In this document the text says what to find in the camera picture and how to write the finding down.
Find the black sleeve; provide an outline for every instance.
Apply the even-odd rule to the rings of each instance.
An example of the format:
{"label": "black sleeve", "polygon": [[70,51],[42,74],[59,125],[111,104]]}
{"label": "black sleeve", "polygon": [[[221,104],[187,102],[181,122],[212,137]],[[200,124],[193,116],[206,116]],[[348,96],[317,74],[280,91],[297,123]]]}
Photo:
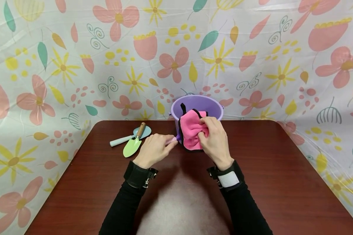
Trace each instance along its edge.
{"label": "black sleeve", "polygon": [[273,234],[258,206],[253,200],[245,182],[233,190],[226,192],[221,188],[228,205],[235,234],[270,235]]}
{"label": "black sleeve", "polygon": [[145,190],[146,188],[134,188],[124,181],[102,223],[99,235],[129,234]]}

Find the bucket rim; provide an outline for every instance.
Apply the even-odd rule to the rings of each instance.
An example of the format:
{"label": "bucket rim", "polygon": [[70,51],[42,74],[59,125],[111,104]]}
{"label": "bucket rim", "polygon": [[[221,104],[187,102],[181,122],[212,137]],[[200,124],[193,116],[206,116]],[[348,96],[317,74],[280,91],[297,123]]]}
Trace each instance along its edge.
{"label": "bucket rim", "polygon": [[[219,102],[217,102],[215,99],[212,99],[212,98],[210,98],[210,97],[208,97],[208,96],[202,96],[202,95],[187,95],[187,96],[200,96],[200,97],[204,97],[204,98],[210,99],[211,101],[215,102],[215,103],[220,107],[220,110],[221,110],[221,115],[219,116],[218,120],[221,120],[221,119],[223,118],[223,116],[224,116],[224,107],[223,107]],[[181,96],[181,97],[179,97],[179,98],[176,99],[176,100],[173,102],[173,104],[171,105],[171,115],[173,116],[173,118],[174,118],[175,121],[178,121],[179,118],[177,118],[176,115],[175,115],[175,113],[174,113],[174,105],[175,105],[175,103],[176,103],[178,100],[181,100],[181,99],[183,99],[184,97],[186,97],[186,96]]]}

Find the yellow flower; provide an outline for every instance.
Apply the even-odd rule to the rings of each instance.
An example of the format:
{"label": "yellow flower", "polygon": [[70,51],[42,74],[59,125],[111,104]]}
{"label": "yellow flower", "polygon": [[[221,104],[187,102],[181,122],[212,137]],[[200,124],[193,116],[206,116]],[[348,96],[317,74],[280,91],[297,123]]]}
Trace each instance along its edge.
{"label": "yellow flower", "polygon": [[335,196],[337,198],[342,197],[350,206],[353,206],[344,193],[344,192],[348,192],[353,194],[353,189],[347,187],[353,183],[353,178],[344,179],[343,175],[340,175],[337,179],[334,180],[328,174],[328,172],[326,172],[326,177],[327,177],[328,183],[330,184],[329,186],[332,192],[335,194]]}
{"label": "yellow flower", "polygon": [[224,50],[225,50],[225,39],[223,40],[223,42],[221,44],[221,48],[220,48],[220,51],[219,51],[218,54],[217,54],[216,47],[214,47],[214,59],[201,57],[207,64],[214,64],[211,67],[211,69],[209,70],[209,72],[207,73],[207,76],[215,69],[216,70],[215,71],[215,77],[217,78],[218,66],[221,68],[221,70],[223,72],[225,72],[224,64],[226,64],[228,66],[233,66],[234,65],[230,61],[224,60],[224,58],[226,56],[228,56],[234,50],[234,47],[230,48],[227,52],[225,52],[225,54],[224,54]]}
{"label": "yellow flower", "polygon": [[6,160],[0,159],[0,165],[4,165],[4,167],[0,169],[0,176],[5,174],[11,168],[12,185],[14,185],[14,182],[16,181],[16,175],[17,175],[16,168],[27,173],[33,173],[26,166],[19,163],[28,163],[28,162],[34,161],[35,158],[24,158],[24,157],[31,154],[33,151],[35,151],[38,148],[38,146],[34,146],[28,151],[25,151],[25,153],[20,155],[21,144],[22,144],[22,139],[19,138],[15,147],[14,154],[12,154],[7,148],[5,148],[0,144],[0,154],[6,158]]}
{"label": "yellow flower", "polygon": [[135,118],[135,120],[137,120],[137,121],[148,121],[148,120],[150,120],[150,118],[151,118],[152,115],[153,115],[153,114],[150,114],[150,115],[148,116],[148,114],[146,113],[146,109],[145,109],[145,110],[144,110],[144,115],[140,113],[141,118]]}
{"label": "yellow flower", "polygon": [[92,125],[92,121],[91,120],[86,120],[84,122],[83,128],[82,128],[82,132],[81,132],[82,138],[84,138],[85,136],[88,135],[91,125]]}
{"label": "yellow flower", "polygon": [[259,117],[253,117],[253,118],[260,119],[260,120],[274,120],[270,116],[272,116],[273,114],[276,114],[276,112],[269,112],[269,110],[270,110],[270,107],[268,107],[265,111],[261,111]]}
{"label": "yellow flower", "polygon": [[57,185],[59,181],[59,172],[57,173],[57,177],[55,178],[55,181],[51,178],[48,178],[48,184],[51,186],[50,188],[45,188],[44,191],[46,192],[51,192],[53,188],[55,188],[55,185]]}
{"label": "yellow flower", "polygon": [[64,61],[61,60],[58,52],[55,50],[55,48],[52,48],[54,50],[54,54],[55,54],[55,57],[56,57],[56,60],[55,61],[53,58],[51,58],[52,62],[58,67],[55,71],[52,72],[52,75],[53,76],[57,76],[59,75],[60,73],[63,73],[63,82],[64,82],[64,85],[65,85],[65,77],[68,78],[68,80],[72,83],[72,79],[71,77],[69,76],[68,73],[74,75],[74,76],[77,76],[77,74],[75,74],[75,72],[72,71],[72,69],[79,69],[80,66],[77,66],[77,65],[67,65],[67,60],[68,60],[68,57],[69,57],[69,53],[67,52],[65,55],[64,55]]}
{"label": "yellow flower", "polygon": [[229,10],[241,4],[244,0],[216,0],[217,9],[213,13],[210,22],[212,22],[214,16],[217,14],[218,10]]}
{"label": "yellow flower", "polygon": [[130,89],[129,89],[129,93],[131,93],[133,91],[133,89],[135,89],[137,95],[139,96],[139,90],[137,88],[139,88],[140,90],[144,91],[143,88],[141,86],[145,86],[145,87],[148,87],[147,84],[144,84],[142,82],[139,82],[140,78],[143,76],[143,73],[139,74],[139,76],[137,76],[136,78],[136,75],[135,75],[135,71],[133,70],[133,66],[131,66],[131,75],[132,77],[127,73],[127,77],[128,77],[128,80],[129,81],[123,81],[123,80],[119,80],[120,82],[128,85],[128,86],[131,86]]}
{"label": "yellow flower", "polygon": [[159,17],[160,20],[162,20],[162,16],[160,13],[166,14],[166,12],[164,10],[159,9],[161,3],[162,3],[162,0],[159,0],[158,3],[157,3],[157,0],[153,0],[153,2],[152,2],[152,0],[149,0],[149,4],[151,5],[151,8],[144,8],[144,12],[152,13],[149,24],[153,21],[153,18],[154,18],[154,21],[155,21],[155,24],[157,25],[157,27],[158,27],[157,17]]}
{"label": "yellow flower", "polygon": [[267,78],[272,79],[272,80],[276,80],[274,83],[272,83],[267,90],[271,89],[273,86],[275,86],[277,84],[276,87],[276,92],[278,91],[278,89],[280,88],[281,82],[284,86],[286,86],[286,81],[295,81],[294,78],[291,77],[287,77],[288,75],[292,74],[293,72],[295,72],[299,66],[293,68],[292,70],[289,70],[290,67],[290,63],[292,61],[292,58],[289,59],[289,61],[286,63],[284,70],[281,72],[281,66],[278,65],[278,74],[267,74],[265,75]]}

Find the left hand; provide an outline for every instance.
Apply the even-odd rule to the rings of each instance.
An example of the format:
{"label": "left hand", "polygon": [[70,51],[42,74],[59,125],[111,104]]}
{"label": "left hand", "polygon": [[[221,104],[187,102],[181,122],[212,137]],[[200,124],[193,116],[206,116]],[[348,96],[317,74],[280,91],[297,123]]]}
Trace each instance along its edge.
{"label": "left hand", "polygon": [[171,149],[177,145],[178,141],[173,141],[165,147],[166,142],[173,137],[172,134],[152,134],[147,137],[133,163],[141,168],[149,169],[152,165],[169,155]]}

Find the hand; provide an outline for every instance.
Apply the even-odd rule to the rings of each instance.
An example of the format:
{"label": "hand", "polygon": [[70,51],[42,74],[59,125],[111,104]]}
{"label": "hand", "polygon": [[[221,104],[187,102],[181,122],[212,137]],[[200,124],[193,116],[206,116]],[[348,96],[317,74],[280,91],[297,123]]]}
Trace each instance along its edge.
{"label": "hand", "polygon": [[230,156],[227,135],[221,122],[215,117],[204,117],[200,119],[200,122],[205,123],[209,129],[208,138],[202,132],[198,134],[204,152],[214,161],[220,171],[228,169],[234,159]]}
{"label": "hand", "polygon": [[140,153],[133,163],[141,168],[149,169],[153,164],[169,155],[171,149],[177,145],[178,141],[173,141],[165,147],[166,141],[173,137],[172,134],[152,134],[145,139],[144,144],[140,148]]}

